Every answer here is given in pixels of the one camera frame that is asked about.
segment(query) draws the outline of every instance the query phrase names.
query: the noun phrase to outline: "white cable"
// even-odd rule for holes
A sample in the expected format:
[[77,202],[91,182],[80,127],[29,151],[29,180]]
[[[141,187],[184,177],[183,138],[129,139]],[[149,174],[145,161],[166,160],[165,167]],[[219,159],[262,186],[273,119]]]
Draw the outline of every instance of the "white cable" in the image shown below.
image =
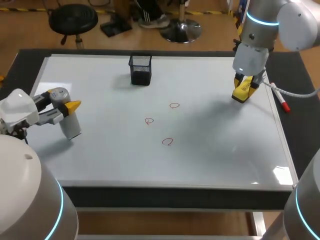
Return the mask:
[[276,86],[271,85],[268,82],[263,81],[263,83],[265,85],[267,85],[269,88],[271,88],[272,90],[279,91],[280,93],[288,95],[288,96],[291,96],[291,97],[302,98],[302,99],[311,98],[311,97],[317,95],[317,93],[320,91],[320,88],[318,88],[317,90],[315,90],[314,92],[309,93],[309,94],[296,94],[296,93],[292,93],[292,92],[288,92],[288,91],[282,90],[282,89],[280,89],[280,88],[278,88]]

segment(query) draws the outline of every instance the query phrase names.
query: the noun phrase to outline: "black stool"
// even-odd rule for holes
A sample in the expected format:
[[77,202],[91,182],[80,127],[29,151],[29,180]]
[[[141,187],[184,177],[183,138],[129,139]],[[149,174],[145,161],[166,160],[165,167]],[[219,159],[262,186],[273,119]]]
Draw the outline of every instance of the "black stool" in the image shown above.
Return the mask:
[[97,12],[92,7],[83,4],[62,5],[49,15],[50,28],[64,35],[61,45],[66,43],[67,36],[75,35],[77,49],[84,48],[80,34],[90,31],[97,23]]
[[179,18],[172,19],[168,27],[160,29],[160,34],[170,42],[186,44],[199,38],[202,28],[196,21],[185,18],[185,0],[179,2]]

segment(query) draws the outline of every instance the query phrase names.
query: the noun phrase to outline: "stool base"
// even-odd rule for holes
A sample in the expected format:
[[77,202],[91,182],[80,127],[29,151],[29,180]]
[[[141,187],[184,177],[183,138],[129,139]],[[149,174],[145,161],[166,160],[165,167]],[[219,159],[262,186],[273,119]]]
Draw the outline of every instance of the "stool base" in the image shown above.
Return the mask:
[[170,42],[186,44],[195,41],[200,37],[202,27],[196,21],[185,19],[172,19],[168,27],[160,29],[163,38]]

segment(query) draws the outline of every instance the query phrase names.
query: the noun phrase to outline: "shoe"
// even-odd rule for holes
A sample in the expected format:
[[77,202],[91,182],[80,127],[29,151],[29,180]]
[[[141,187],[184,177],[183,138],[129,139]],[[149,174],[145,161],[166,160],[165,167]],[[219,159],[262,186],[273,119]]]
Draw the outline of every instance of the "shoe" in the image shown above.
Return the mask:
[[142,18],[138,21],[140,27],[145,29],[162,29],[168,27],[170,19],[163,14],[159,19],[153,21],[144,21]]

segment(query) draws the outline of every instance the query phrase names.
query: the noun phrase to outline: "red drawn circle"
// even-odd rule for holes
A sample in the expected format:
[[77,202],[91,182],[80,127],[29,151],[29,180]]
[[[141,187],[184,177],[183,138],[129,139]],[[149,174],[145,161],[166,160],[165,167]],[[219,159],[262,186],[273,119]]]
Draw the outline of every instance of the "red drawn circle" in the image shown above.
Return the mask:
[[153,120],[151,117],[147,117],[144,121],[147,125],[149,125],[152,124],[155,120]]
[[[166,140],[171,140],[171,142],[170,142],[169,144],[165,144],[165,141],[166,141]],[[170,146],[173,142],[174,142],[174,140],[169,137],[169,138],[164,139],[164,140],[162,141],[162,144],[163,144],[163,145],[168,145],[168,146]]]
[[170,104],[170,108],[172,108],[172,109],[176,109],[179,106],[180,106],[180,104],[177,103],[177,102],[173,102],[173,103]]

